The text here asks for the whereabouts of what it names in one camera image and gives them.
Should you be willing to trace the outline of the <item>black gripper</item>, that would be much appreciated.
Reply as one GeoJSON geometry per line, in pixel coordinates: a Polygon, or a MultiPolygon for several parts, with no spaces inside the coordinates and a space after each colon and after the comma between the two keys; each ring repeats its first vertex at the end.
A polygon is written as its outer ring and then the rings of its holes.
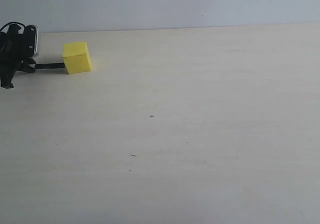
{"type": "Polygon", "coordinates": [[[2,88],[14,87],[12,79],[16,71],[35,72],[35,68],[30,66],[36,64],[35,60],[21,58],[22,36],[20,30],[24,27],[24,24],[5,24],[0,29],[0,85],[2,88]]]}

